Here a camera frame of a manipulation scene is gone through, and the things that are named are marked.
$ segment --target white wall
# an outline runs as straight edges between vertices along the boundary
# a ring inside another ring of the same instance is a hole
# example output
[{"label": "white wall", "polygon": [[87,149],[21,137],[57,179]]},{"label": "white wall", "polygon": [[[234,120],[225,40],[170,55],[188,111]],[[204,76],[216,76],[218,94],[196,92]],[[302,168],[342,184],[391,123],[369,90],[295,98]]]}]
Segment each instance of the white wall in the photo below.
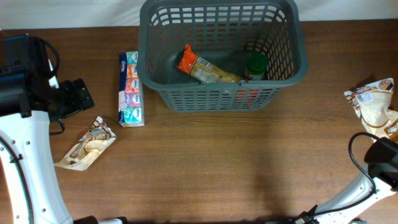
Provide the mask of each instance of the white wall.
[{"label": "white wall", "polygon": [[[0,29],[138,26],[145,0],[0,0]],[[398,0],[296,0],[301,21],[398,18]]]}]

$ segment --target tabletop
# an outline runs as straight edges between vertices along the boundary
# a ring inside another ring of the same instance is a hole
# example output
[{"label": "tabletop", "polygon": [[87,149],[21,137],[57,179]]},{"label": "tabletop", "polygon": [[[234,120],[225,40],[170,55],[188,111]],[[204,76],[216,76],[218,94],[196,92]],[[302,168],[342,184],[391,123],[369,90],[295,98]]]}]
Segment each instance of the tabletop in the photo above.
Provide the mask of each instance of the tabletop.
[{"label": "tabletop", "polygon": [[[265,108],[177,113],[145,87],[146,123],[139,128],[118,124],[119,53],[137,50],[138,27],[0,34],[29,33],[51,42],[61,58],[58,80],[84,79],[94,99],[94,108],[64,119],[65,132],[50,136],[54,162],[97,116],[117,135],[88,170],[55,168],[74,219],[235,222],[295,217],[348,185],[359,173],[348,156],[348,141],[364,128],[343,93],[383,78],[398,82],[398,20],[303,22],[302,27],[308,74]],[[396,93],[392,108],[398,110]],[[354,145],[362,165],[371,143],[361,138]],[[397,200],[384,199],[360,217],[395,223]],[[3,171],[0,207],[0,223],[12,222]]]}]

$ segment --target tissue box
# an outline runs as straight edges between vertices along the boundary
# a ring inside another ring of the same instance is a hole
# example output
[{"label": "tissue box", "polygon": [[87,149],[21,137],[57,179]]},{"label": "tissue box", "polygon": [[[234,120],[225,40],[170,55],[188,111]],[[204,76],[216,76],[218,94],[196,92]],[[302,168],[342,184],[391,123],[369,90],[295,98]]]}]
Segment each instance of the tissue box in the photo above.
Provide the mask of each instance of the tissue box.
[{"label": "tissue box", "polygon": [[119,124],[126,127],[144,125],[144,91],[137,74],[138,52],[119,54]]}]

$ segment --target green lid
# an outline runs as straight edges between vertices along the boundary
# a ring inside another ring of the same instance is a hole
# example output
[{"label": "green lid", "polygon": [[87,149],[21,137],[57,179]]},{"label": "green lid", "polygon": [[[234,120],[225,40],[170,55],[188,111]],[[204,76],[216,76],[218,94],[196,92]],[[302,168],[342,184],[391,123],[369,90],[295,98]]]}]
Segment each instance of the green lid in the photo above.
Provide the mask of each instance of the green lid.
[{"label": "green lid", "polygon": [[246,63],[246,69],[251,73],[262,73],[265,72],[268,66],[268,58],[262,53],[254,52],[248,62]]}]

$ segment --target gray basket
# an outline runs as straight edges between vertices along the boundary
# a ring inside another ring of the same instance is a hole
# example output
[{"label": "gray basket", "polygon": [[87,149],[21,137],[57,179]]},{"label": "gray basket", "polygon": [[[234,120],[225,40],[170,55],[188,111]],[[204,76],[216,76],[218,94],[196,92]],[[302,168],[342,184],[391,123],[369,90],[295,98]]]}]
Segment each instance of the gray basket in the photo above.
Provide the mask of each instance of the gray basket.
[{"label": "gray basket", "polygon": [[[308,69],[292,0],[147,0],[140,20],[139,78],[176,111],[258,110]],[[248,57],[261,52],[269,58],[264,80],[199,83],[175,68],[185,44],[242,77]]]}]

